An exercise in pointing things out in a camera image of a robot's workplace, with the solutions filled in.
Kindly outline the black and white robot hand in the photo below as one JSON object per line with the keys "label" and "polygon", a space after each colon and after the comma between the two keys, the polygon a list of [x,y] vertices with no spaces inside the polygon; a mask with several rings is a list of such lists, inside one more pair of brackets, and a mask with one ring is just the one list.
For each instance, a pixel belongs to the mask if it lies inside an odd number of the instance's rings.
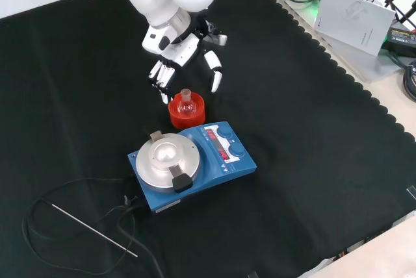
{"label": "black and white robot hand", "polygon": [[211,70],[209,87],[215,93],[222,81],[222,63],[214,51],[204,49],[203,45],[210,43],[225,46],[227,40],[228,36],[202,15],[197,15],[196,21],[191,21],[183,34],[179,34],[169,23],[159,28],[150,26],[142,46],[147,52],[158,56],[148,80],[158,89],[163,103],[167,105],[174,98],[169,85],[176,72],[189,64],[200,49],[203,49],[203,57]]}

